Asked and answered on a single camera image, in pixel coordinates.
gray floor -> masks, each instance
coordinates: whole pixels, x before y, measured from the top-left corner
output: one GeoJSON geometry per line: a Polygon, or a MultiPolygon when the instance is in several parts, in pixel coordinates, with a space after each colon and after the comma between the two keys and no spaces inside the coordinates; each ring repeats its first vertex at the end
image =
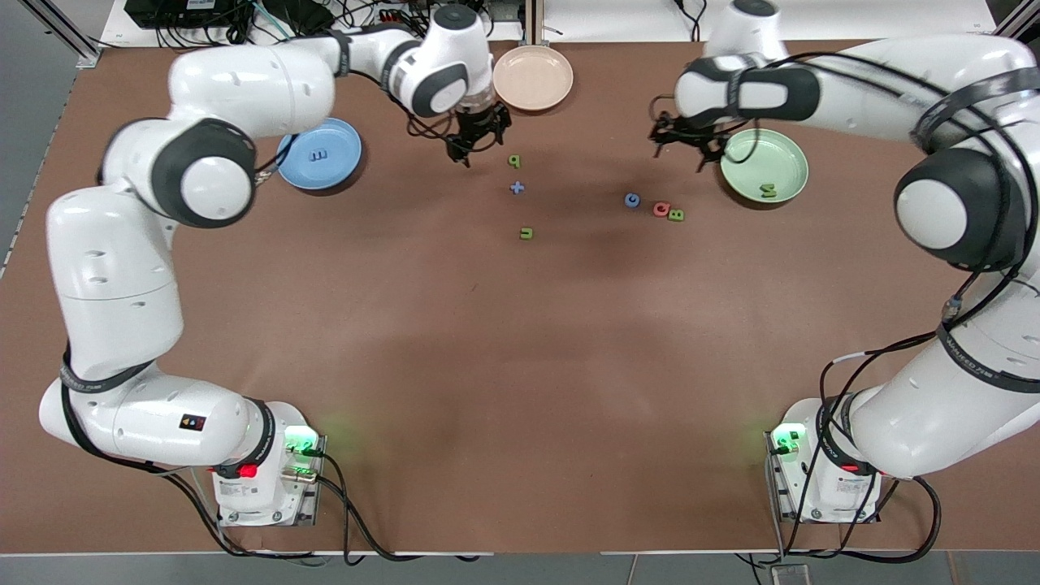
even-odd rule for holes
{"type": "MultiPolygon", "coordinates": [[[[1013,0],[994,0],[1004,6],[1013,0]]],[[[0,243],[6,244],[22,217],[36,171],[75,77],[75,58],[45,34],[38,23],[15,6],[0,19],[0,243]]],[[[149,584],[187,585],[220,582],[308,583],[339,585],[603,585],[626,582],[631,557],[600,555],[503,555],[464,564],[453,559],[423,559],[394,564],[368,559],[347,568],[339,559],[324,568],[285,562],[240,560],[222,555],[149,555],[0,558],[2,585],[149,584]]],[[[910,565],[876,565],[852,559],[811,561],[817,584],[886,585],[1035,585],[1040,583],[1040,553],[936,552],[910,565]]],[[[769,583],[769,575],[760,575],[769,583]]],[[[753,584],[751,569],[731,555],[642,556],[632,583],[753,584]]]]}

black electronic device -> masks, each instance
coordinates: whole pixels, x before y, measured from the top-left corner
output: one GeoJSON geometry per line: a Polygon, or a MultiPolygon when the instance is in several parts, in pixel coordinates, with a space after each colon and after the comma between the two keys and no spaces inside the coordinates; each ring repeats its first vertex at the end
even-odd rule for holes
{"type": "Polygon", "coordinates": [[[123,8],[141,28],[230,26],[244,0],[127,0],[123,8]]]}

white robotic arm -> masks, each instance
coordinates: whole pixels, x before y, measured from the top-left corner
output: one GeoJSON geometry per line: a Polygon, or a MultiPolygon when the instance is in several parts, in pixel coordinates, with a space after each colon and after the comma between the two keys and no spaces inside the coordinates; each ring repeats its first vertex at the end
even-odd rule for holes
{"type": "Polygon", "coordinates": [[[947,302],[936,338],[895,378],[838,404],[803,400],[772,433],[785,511],[852,522],[857,511],[873,513],[878,472],[942,469],[1040,419],[1040,74],[1029,48],[970,34],[791,59],[778,19],[763,0],[732,2],[706,56],[676,84],[679,116],[661,115],[651,139],[719,160],[728,136],[717,125],[764,118],[915,142],[931,155],[895,185],[900,226],[978,277],[947,302]],[[806,478],[817,446],[823,455],[806,478]]]}
{"type": "MultiPolygon", "coordinates": [[[[349,72],[382,80],[420,117],[458,107],[460,117],[490,119],[480,129],[499,139],[509,123],[491,90],[480,21],[461,5],[438,10],[422,43],[382,26],[179,57],[170,72],[168,116],[119,130],[104,154],[101,184],[62,196],[48,210],[69,350],[40,405],[47,432],[92,453],[211,466],[225,518],[252,526],[294,520],[303,495],[297,480],[309,461],[300,452],[317,440],[303,414],[170,376],[154,360],[183,330],[171,259],[177,225],[218,228],[240,220],[254,200],[254,138],[319,125],[333,106],[335,77],[349,72]]],[[[469,153],[465,144],[457,143],[457,160],[469,153]]]]}

brown tabletop surface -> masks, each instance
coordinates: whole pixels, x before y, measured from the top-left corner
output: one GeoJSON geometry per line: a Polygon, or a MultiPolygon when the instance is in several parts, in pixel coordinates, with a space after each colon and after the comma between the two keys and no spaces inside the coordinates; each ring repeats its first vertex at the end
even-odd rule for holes
{"type": "MultiPolygon", "coordinates": [[[[815,395],[831,358],[933,328],[963,278],[892,217],[893,185],[920,155],[768,124],[805,150],[809,183],[789,204],[750,209],[710,168],[695,172],[693,149],[651,157],[648,102],[699,45],[555,48],[573,65],[571,95],[516,115],[506,146],[469,170],[408,136],[373,84],[339,81],[334,116],[368,152],[360,180],[318,198],[274,177],[240,223],[178,231],[185,331],[159,362],[297,406],[330,436],[391,550],[774,548],[762,431],[815,395]],[[508,188],[516,180],[521,196],[508,188]],[[640,209],[623,204],[628,192],[640,209]],[[654,218],[656,200],[685,221],[654,218]],[[519,239],[521,226],[534,239],[519,239]]],[[[64,346],[44,213],[93,184],[120,125],[165,115],[173,58],[110,50],[80,73],[0,280],[2,553],[215,549],[165,482],[89,457],[36,419],[64,346]]],[[[261,143],[264,157],[276,145],[261,143]]],[[[863,384],[909,357],[879,361],[863,384]]],[[[937,546],[1040,549],[1038,452],[1040,432],[1028,431],[931,476],[937,546]]],[[[341,514],[326,498],[316,528],[239,536],[340,550],[341,514]]],[[[908,485],[852,545],[916,548],[930,518],[908,485]]],[[[838,531],[809,527],[799,544],[833,546],[838,531]]]]}

